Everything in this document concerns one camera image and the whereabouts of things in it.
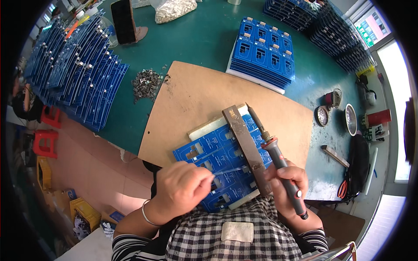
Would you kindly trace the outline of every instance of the soldering iron handle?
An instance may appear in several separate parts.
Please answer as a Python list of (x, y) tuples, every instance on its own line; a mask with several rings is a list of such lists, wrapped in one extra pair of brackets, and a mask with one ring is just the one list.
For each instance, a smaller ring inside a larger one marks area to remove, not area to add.
[[(284, 159), (282, 152), (280, 151), (277, 145), (277, 138), (273, 138), (268, 144), (263, 146), (263, 149), (268, 151), (268, 154), (273, 161), (274, 166), (277, 169), (287, 167), (286, 160)], [(295, 208), (296, 214), (302, 219), (308, 218), (308, 213), (306, 211), (306, 206), (302, 198), (302, 191), (292, 180), (281, 179), (283, 186), (286, 189), (286, 192), (292, 201), (292, 205)]]

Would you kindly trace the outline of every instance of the red scissors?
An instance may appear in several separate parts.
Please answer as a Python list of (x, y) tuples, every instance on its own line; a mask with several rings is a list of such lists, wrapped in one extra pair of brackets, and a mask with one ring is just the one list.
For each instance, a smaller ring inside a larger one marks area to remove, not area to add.
[(338, 188), (337, 197), (344, 198), (347, 193), (347, 181), (344, 180)]

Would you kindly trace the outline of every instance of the red cup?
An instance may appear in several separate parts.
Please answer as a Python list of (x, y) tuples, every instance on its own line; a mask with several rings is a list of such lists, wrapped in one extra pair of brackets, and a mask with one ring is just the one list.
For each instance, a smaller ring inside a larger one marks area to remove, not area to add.
[(390, 122), (392, 121), (392, 115), (390, 113), (390, 109), (379, 111), (372, 114), (367, 114), (367, 122), (369, 123), (369, 127), (377, 126), (379, 124)]
[(329, 106), (329, 107), (332, 107), (332, 105), (333, 105), (333, 101), (332, 101), (332, 95), (334, 94), (334, 92), (332, 91), (332, 92), (330, 92), (330, 93), (327, 93), (326, 95), (325, 95), (325, 103)]

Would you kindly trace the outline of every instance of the silver bangle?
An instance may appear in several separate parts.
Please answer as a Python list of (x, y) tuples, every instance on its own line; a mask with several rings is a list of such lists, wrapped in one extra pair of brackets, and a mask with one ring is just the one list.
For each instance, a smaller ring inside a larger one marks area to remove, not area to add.
[(146, 216), (145, 216), (145, 212), (144, 212), (144, 207), (145, 207), (145, 204), (146, 203), (148, 203), (148, 201), (150, 201), (150, 199), (147, 199), (147, 200), (145, 200), (144, 201), (144, 204), (142, 205), (142, 215), (144, 216), (144, 219), (148, 222), (148, 223), (150, 223), (151, 225), (153, 225), (153, 226), (156, 226), (156, 227), (160, 227), (159, 225), (156, 225), (156, 224), (154, 224), (154, 223), (152, 223)]

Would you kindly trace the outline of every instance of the striped sleeve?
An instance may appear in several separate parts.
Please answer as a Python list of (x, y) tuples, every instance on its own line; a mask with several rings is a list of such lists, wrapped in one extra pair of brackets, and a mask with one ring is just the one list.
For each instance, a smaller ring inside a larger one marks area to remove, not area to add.
[(299, 234), (302, 238), (308, 241), (318, 252), (328, 251), (328, 245), (325, 239), (325, 232), (323, 229), (314, 229), (302, 234)]
[(130, 260), (133, 256), (138, 256), (149, 242), (151, 240), (148, 238), (131, 234), (115, 237), (112, 242), (112, 261)]

